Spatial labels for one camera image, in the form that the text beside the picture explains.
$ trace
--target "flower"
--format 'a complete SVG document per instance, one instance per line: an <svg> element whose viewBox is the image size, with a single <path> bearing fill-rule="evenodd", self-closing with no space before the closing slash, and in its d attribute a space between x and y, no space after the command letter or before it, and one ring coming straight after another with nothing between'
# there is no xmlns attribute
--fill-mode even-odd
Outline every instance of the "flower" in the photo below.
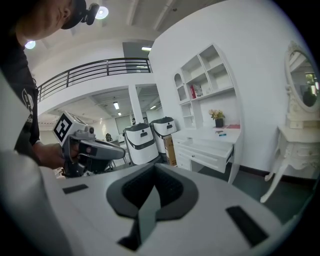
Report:
<svg viewBox="0 0 320 256"><path fill-rule="evenodd" d="M211 115L211 118L214 120L225 118L224 112L220 109L219 110L210 109L208 113L209 115Z"/></svg>

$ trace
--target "white pillar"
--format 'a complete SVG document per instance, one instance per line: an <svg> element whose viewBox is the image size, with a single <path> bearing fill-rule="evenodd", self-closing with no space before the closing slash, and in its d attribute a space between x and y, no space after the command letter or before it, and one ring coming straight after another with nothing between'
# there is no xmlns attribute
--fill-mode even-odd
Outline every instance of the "white pillar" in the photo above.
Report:
<svg viewBox="0 0 320 256"><path fill-rule="evenodd" d="M129 95L130 95L130 101L131 101L135 122L136 124L143 123L144 119L142 117L139 98L138 98L135 84L129 85Z"/></svg>

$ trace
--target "black metal railing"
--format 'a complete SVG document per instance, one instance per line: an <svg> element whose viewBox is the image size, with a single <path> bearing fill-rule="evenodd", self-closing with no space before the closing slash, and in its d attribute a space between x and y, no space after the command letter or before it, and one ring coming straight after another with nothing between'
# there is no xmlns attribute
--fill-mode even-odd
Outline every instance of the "black metal railing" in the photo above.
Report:
<svg viewBox="0 0 320 256"><path fill-rule="evenodd" d="M90 62L57 74L38 87L38 102L79 83L113 75L152 73L148 58L111 58Z"/></svg>

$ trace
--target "person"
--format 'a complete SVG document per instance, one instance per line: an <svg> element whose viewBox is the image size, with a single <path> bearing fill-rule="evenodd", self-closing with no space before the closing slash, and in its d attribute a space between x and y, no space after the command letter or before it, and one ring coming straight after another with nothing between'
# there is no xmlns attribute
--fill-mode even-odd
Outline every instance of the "person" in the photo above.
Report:
<svg viewBox="0 0 320 256"><path fill-rule="evenodd" d="M14 90L30 115L18 137L15 150L31 157L38 165L56 169L63 167L65 160L61 146L44 145L40 141L38 127L38 89L28 68L24 53L29 41L44 39L59 29L70 29L82 19L86 10L85 0L29 0L11 6L10 1L1 3L2 10L11 10L12 15L3 21L0 52L0 71ZM71 156L76 158L78 146L73 145Z"/></svg>
<svg viewBox="0 0 320 256"><path fill-rule="evenodd" d="M312 107L317 101L317 95L313 94L311 86L307 88L302 96L303 103L308 107Z"/></svg>

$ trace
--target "mirror frame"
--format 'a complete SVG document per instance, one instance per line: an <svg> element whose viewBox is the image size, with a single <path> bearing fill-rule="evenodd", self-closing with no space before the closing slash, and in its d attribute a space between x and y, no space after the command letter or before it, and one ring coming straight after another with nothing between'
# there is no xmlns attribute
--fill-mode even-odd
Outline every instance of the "mirror frame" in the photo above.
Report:
<svg viewBox="0 0 320 256"><path fill-rule="evenodd" d="M291 88L291 93L294 95L296 101L298 102L299 106L302 109L304 109L305 111L310 112L310 113L316 112L320 108L320 93L317 95L317 99L316 99L314 105L307 106L302 101L302 99L300 98L300 96L298 95L298 93L296 91L294 81L292 79L291 72L290 72L290 56L293 52L299 52L299 53L303 54L307 58L307 60L311 63L311 66L312 66L312 62L310 61L308 54L299 45L297 45L295 42L291 41L291 43L288 47L288 50L285 54L285 61L284 61L285 62L285 75L286 75L287 84ZM312 68L318 78L319 76L317 73L317 69L314 68L313 66L312 66Z"/></svg>

